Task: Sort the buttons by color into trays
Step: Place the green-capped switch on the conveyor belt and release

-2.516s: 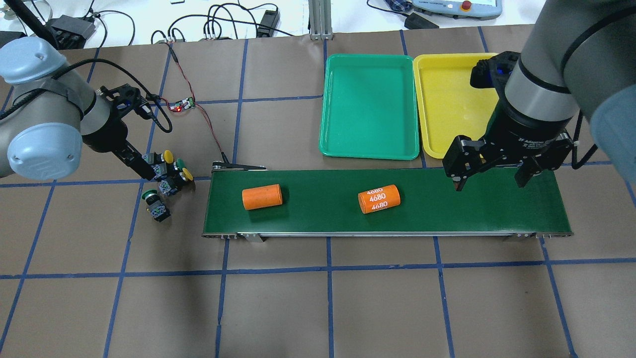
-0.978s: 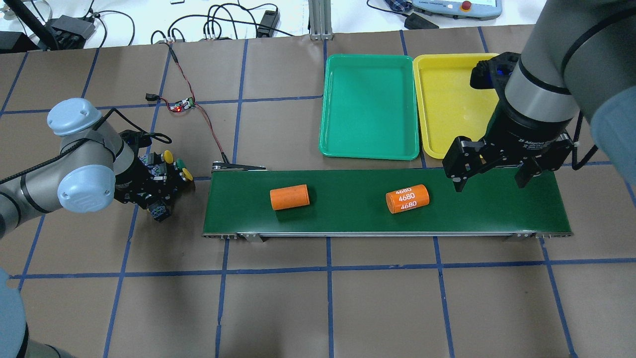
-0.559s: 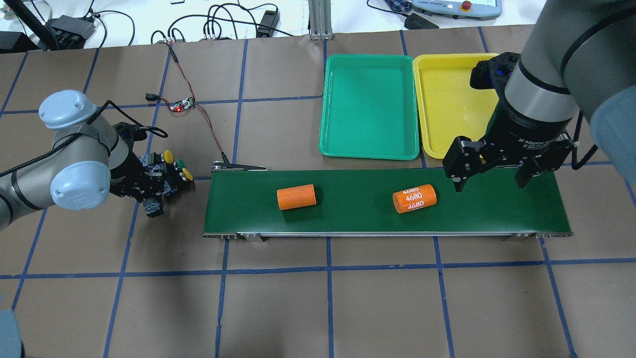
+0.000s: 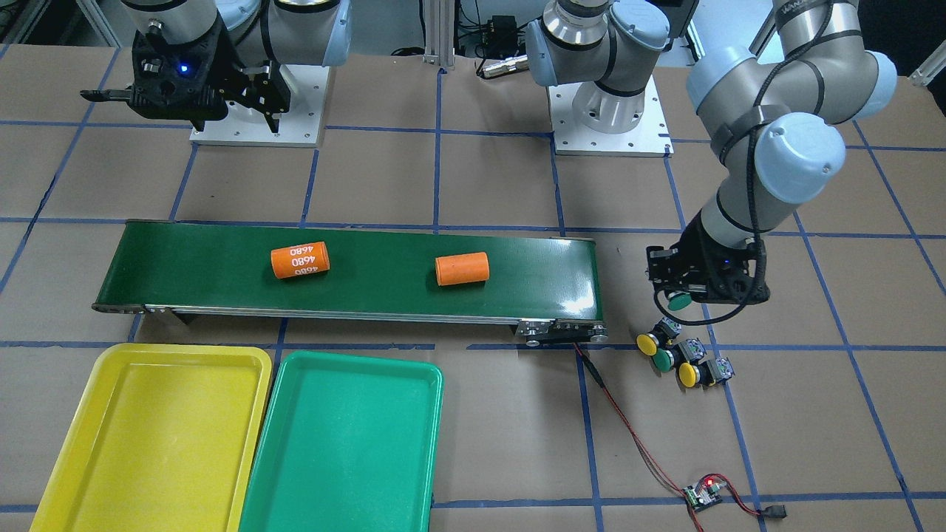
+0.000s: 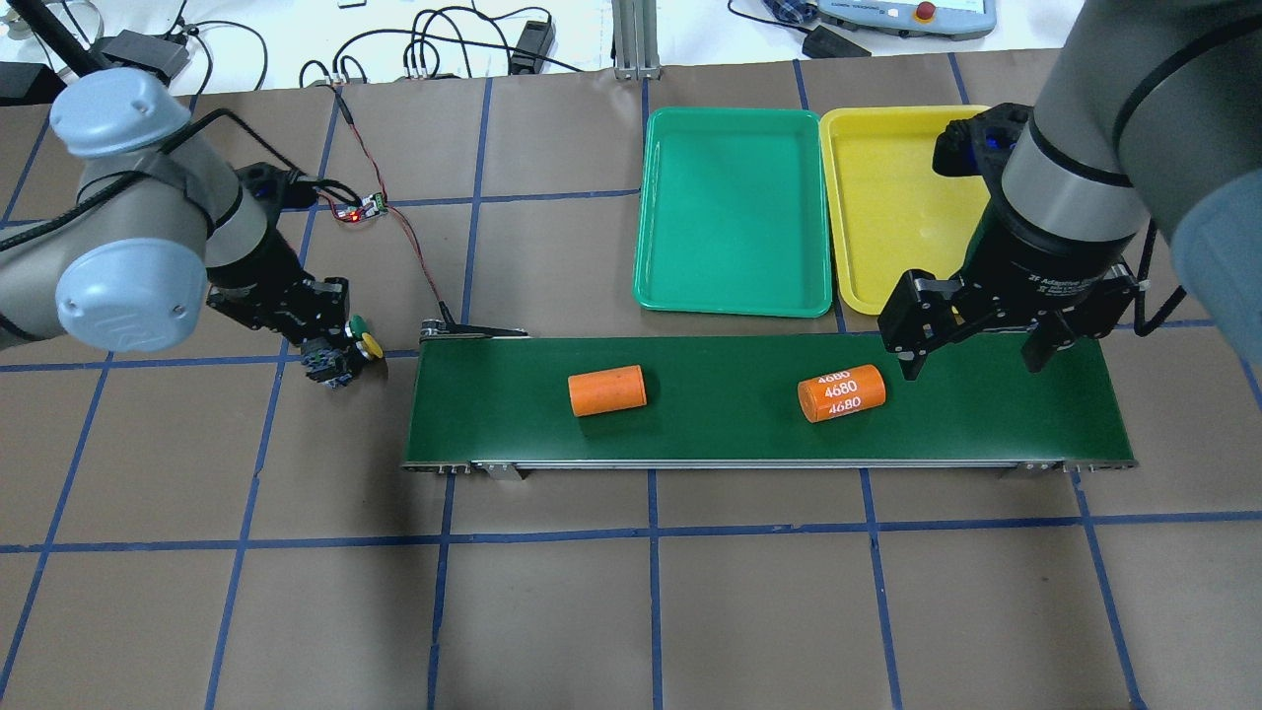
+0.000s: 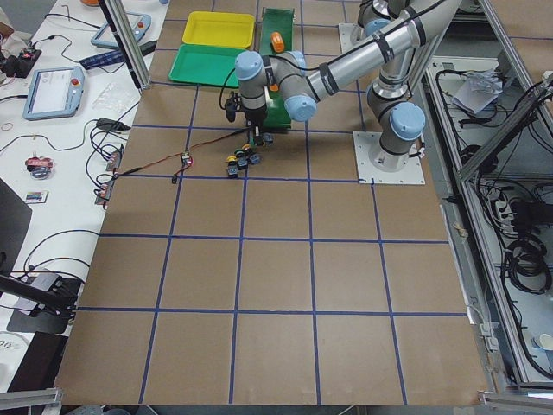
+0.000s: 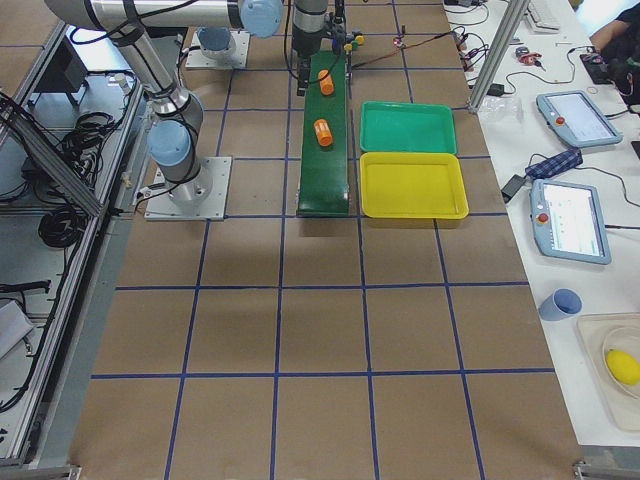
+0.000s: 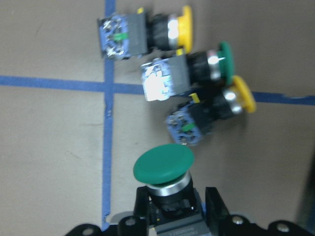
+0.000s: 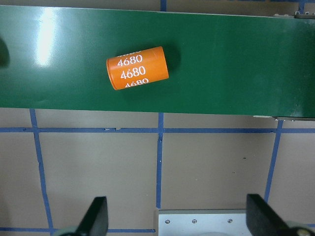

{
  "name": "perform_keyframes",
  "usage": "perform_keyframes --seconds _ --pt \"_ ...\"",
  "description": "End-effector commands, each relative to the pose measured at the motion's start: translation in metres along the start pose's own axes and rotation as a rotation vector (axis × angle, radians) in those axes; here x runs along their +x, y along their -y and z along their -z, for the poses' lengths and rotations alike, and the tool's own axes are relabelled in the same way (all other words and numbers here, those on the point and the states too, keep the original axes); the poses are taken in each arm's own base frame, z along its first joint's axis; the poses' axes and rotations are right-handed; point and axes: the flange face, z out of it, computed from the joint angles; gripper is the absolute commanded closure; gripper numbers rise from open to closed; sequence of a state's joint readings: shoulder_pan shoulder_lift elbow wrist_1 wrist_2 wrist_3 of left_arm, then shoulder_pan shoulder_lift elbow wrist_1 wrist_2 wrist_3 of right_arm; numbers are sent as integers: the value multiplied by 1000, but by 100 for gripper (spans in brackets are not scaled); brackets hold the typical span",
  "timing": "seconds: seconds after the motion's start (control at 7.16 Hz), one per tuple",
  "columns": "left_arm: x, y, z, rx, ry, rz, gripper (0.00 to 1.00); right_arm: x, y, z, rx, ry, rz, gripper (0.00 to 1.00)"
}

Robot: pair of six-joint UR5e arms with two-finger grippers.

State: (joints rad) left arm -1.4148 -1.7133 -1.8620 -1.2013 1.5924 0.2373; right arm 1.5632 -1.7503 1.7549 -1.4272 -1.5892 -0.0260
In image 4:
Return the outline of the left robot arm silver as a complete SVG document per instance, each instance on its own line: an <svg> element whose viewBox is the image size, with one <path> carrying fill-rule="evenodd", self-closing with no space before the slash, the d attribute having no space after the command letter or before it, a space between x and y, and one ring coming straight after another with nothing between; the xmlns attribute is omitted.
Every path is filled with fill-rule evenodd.
<svg viewBox="0 0 946 532"><path fill-rule="evenodd" d="M710 50L686 88L729 174L677 243L647 249L663 309L769 299L763 235L814 199L845 162L841 123L891 100L896 68L862 39L856 1L775 1L784 57L763 64L746 47ZM551 1L525 27L531 77L577 84L570 114L599 134L641 123L646 86L670 23L646 1Z"/></svg>

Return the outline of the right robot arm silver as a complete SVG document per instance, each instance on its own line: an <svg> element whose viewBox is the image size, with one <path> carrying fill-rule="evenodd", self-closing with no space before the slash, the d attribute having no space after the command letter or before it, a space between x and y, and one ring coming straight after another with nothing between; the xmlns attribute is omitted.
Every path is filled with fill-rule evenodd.
<svg viewBox="0 0 946 532"><path fill-rule="evenodd" d="M256 112L273 134L293 108L287 65L334 67L351 43L348 1L260 1L234 36L215 1L126 1L137 28L133 81L84 90L91 102L122 102L146 119L189 122L197 132L230 105Z"/></svg>

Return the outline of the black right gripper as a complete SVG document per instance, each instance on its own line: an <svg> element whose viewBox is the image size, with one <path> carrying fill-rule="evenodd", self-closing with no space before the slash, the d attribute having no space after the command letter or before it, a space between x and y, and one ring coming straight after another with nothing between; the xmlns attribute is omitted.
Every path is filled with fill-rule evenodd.
<svg viewBox="0 0 946 532"><path fill-rule="evenodd" d="M193 41L173 43L170 24L152 18L132 47L133 84L128 89L84 89L89 102L127 102L149 119L185 120L199 132L239 104L263 115L271 132L290 110L290 88L277 61L247 67L222 17Z"/></svg>

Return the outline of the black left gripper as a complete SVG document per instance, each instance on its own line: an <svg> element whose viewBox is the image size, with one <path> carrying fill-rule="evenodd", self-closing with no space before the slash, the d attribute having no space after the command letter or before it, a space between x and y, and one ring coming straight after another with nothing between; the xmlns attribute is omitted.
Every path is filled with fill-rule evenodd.
<svg viewBox="0 0 946 532"><path fill-rule="evenodd" d="M746 239L736 248L710 236L702 213L684 229L669 248L646 248L647 275L659 293L685 293L697 303L759 305L769 300L766 276L756 281L748 263L766 256L766 246Z"/></svg>

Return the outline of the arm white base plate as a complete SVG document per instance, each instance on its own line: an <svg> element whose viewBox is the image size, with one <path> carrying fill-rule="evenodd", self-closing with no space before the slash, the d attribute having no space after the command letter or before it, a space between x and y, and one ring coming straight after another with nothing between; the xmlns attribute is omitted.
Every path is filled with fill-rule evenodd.
<svg viewBox="0 0 946 532"><path fill-rule="evenodd" d="M317 148L334 68L266 61L246 68L239 95L220 92L228 114L193 129L202 146Z"/></svg>
<svg viewBox="0 0 946 532"><path fill-rule="evenodd" d="M675 152L653 76L642 93L617 97L594 82L550 86L557 155L662 157Z"/></svg>

